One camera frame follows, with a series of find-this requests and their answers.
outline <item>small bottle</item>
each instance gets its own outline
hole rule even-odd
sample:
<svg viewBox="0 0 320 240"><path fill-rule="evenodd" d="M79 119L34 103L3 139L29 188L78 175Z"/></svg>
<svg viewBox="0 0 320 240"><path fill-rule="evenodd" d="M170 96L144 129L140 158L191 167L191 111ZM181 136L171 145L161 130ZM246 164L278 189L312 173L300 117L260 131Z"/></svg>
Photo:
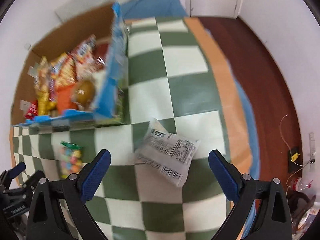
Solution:
<svg viewBox="0 0 320 240"><path fill-rule="evenodd" d="M289 187L292 190L302 192L305 188L310 188L312 182L313 182L313 180L312 181L307 181L307 180L305 180L303 178L296 178L296 179L292 179L289 182Z"/></svg>

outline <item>cable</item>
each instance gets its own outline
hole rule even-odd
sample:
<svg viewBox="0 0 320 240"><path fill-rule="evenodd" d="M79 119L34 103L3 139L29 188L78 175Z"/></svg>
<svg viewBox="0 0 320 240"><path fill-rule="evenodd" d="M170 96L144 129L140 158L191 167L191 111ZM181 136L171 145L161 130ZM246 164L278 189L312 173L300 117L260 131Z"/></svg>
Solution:
<svg viewBox="0 0 320 240"><path fill-rule="evenodd" d="M289 151L290 151L290 156L291 156L291 160L292 160L292 151L291 151L291 148L289 146L289 144L287 143L287 141L284 139L283 137L283 134L282 134L282 130L281 130L281 125L282 125L282 121L285 117L287 117L288 115L286 114L284 117L282 117L280 123L279 123L279 132L280 132L280 136L281 136L281 139L283 140L283 142L286 144L286 146L288 147ZM298 165L298 166L303 166L303 165L300 165L300 164L297 164L295 161L293 161L294 164Z"/></svg>
<svg viewBox="0 0 320 240"><path fill-rule="evenodd" d="M301 165L301 166L302 166L302 168L300 168L300 169L298 169L296 172L292 173L292 174L289 176L289 178L287 179L287 181L286 181L287 191L285 192L285 195L286 195L286 197L287 197L287 201L289 201L289 200L288 200L288 189L289 189L289 188L291 188L291 186L289 186L289 185L288 185L288 181L289 181L289 179L290 179L294 174L296 174L297 172L299 172L299 171L303 170L303 169L304 169L304 167L305 167L305 166L307 166L310 162L311 162L311 160L310 160L310 161L308 161L304 166L302 166L302 165Z"/></svg>

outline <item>red snack package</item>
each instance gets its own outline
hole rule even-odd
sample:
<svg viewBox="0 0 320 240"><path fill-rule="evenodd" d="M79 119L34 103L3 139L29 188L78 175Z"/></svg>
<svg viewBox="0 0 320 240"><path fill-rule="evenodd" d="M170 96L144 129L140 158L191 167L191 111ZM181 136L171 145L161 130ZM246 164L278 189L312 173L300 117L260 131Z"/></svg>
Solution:
<svg viewBox="0 0 320 240"><path fill-rule="evenodd" d="M75 84L56 89L57 109L60 115L66 109L78 109L77 104L71 101L71 93L74 85Z"/></svg>
<svg viewBox="0 0 320 240"><path fill-rule="evenodd" d="M28 111L26 112L26 114L24 115L25 119L33 119L35 116L38 115L38 100L34 100L31 103L30 108L28 109Z"/></svg>
<svg viewBox="0 0 320 240"><path fill-rule="evenodd" d="M93 52L94 62L90 67L91 72L97 72L104 69L106 64L107 52L109 48L109 42L103 42L96 46Z"/></svg>
<svg viewBox="0 0 320 240"><path fill-rule="evenodd" d="M81 42L74 50L71 55L75 61L77 80L81 80L88 68L94 62L93 50L95 48L96 36L91 35L89 38Z"/></svg>

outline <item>brown floor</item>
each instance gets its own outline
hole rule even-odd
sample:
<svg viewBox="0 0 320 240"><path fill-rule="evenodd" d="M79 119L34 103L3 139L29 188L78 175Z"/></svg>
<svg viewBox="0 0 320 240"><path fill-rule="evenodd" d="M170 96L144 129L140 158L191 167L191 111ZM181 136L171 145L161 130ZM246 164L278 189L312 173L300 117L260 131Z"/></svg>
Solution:
<svg viewBox="0 0 320 240"><path fill-rule="evenodd" d="M246 92L255 114L260 145L260 179L281 180L286 188L288 148L301 147L297 114L285 81L267 49L241 19L201 17L231 63L235 77Z"/></svg>

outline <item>green checkered tablecloth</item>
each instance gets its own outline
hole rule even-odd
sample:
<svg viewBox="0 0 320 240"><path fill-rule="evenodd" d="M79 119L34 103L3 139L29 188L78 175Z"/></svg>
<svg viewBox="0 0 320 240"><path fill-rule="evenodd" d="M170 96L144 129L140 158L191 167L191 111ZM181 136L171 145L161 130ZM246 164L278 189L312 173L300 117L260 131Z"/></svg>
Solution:
<svg viewBox="0 0 320 240"><path fill-rule="evenodd" d="M111 153L111 166L86 205L109 240L211 239L228 205L207 157L218 149L230 161L212 69L183 19L132 23L128 58L126 124L61 132L14 127L15 160L26 164L19 182L36 170L43 170L49 180L59 179L62 140L84 147L84 163L105 148ZM152 117L168 132L201 140L183 188L144 164L134 165L133 152ZM67 217L68 207L64 202L62 206Z"/></svg>

